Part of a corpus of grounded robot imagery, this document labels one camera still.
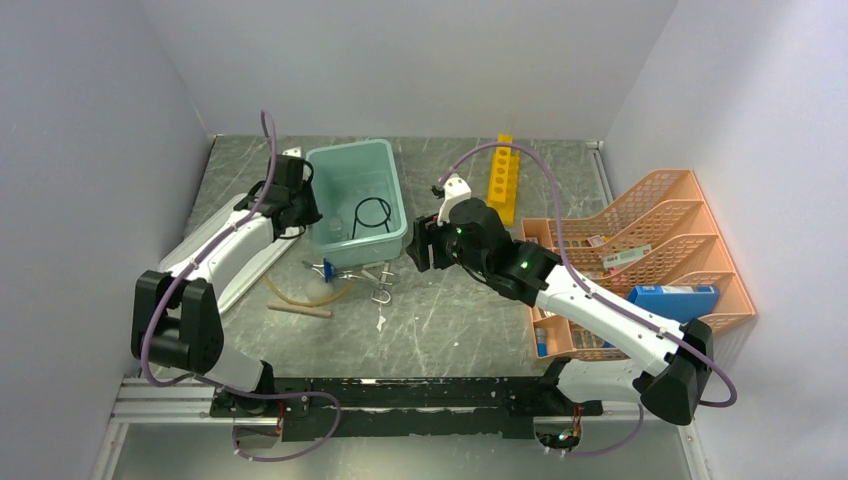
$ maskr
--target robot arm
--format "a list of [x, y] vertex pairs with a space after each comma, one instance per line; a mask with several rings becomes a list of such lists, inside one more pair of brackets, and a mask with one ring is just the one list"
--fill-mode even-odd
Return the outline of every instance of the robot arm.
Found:
[[[258, 200], [259, 182], [234, 207], [227, 223], [188, 258], [165, 272], [147, 271], [136, 283], [131, 350], [141, 356], [141, 342], [156, 305], [165, 290], [176, 281], [174, 275], [196, 264], [170, 298], [168, 309], [156, 327], [150, 344], [150, 361], [203, 375], [209, 380], [237, 390], [274, 393], [273, 370], [267, 363], [250, 357], [230, 345], [224, 336], [217, 295], [257, 253], [286, 234], [318, 222], [312, 193], [312, 167], [299, 157], [299, 149], [286, 151], [274, 160], [274, 178], [257, 214], [236, 228], [199, 262], [199, 252], [223, 230], [236, 227]], [[262, 402], [242, 399], [245, 410], [261, 410]]]
[[559, 388], [574, 402], [641, 402], [658, 417], [678, 425], [691, 422], [711, 370], [672, 340], [610, 309], [595, 297], [639, 315], [662, 331], [712, 357], [712, 331], [692, 320], [686, 325], [643, 310], [594, 282], [580, 288], [560, 257], [535, 244], [513, 241], [497, 212], [471, 197], [457, 176], [445, 184], [438, 214], [414, 224], [407, 253], [418, 270], [459, 265], [500, 295], [568, 318], [600, 335], [630, 360], [572, 360], [560, 374]]

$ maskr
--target blue box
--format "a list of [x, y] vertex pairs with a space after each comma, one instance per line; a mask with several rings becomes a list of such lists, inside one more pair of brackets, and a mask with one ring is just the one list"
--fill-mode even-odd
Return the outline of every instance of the blue box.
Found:
[[680, 323], [712, 313], [718, 302], [717, 287], [634, 287], [627, 301]]

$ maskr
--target gray marble surface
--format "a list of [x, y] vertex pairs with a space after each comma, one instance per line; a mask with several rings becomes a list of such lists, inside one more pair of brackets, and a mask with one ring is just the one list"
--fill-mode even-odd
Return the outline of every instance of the gray marble surface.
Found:
[[[353, 137], [280, 137], [280, 151], [348, 143]], [[392, 144], [410, 224], [438, 210], [430, 186], [461, 154], [492, 139], [387, 138]], [[545, 158], [553, 168], [568, 217], [590, 216], [603, 208], [600, 189], [582, 142], [518, 141]], [[485, 198], [492, 151], [477, 154], [459, 173], [477, 196]], [[186, 235], [233, 196], [264, 177], [269, 150], [261, 137], [221, 136], [203, 177]], [[553, 216], [552, 194], [529, 158], [522, 158], [516, 219]], [[316, 275], [301, 266], [318, 262], [308, 236], [299, 239], [269, 275], [289, 296], [305, 299], [303, 286]], [[332, 319], [267, 310], [275, 299], [260, 283], [223, 317], [228, 341], [270, 362], [278, 376], [489, 376], [533, 375], [545, 365], [535, 361], [533, 340], [522, 305], [499, 297], [462, 270], [419, 273], [402, 255], [390, 270], [397, 284], [393, 301], [382, 308], [386, 318], [378, 331], [378, 306], [370, 289], [357, 285], [328, 308]]]

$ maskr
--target wooden stick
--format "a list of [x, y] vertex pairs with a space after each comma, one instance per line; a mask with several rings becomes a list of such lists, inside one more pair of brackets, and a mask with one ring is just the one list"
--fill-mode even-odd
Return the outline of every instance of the wooden stick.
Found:
[[332, 310], [324, 310], [322, 308], [315, 307], [301, 307], [300, 305], [289, 305], [285, 302], [268, 302], [268, 310], [299, 313], [301, 315], [309, 315], [310, 317], [318, 318], [333, 318]]

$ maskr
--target cable connector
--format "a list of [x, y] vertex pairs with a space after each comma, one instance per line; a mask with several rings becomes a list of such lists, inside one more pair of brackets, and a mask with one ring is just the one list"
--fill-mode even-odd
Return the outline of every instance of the cable connector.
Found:
[[435, 195], [438, 199], [445, 198], [445, 189], [440, 188], [438, 185], [430, 187], [430, 191], [433, 192], [433, 195]]

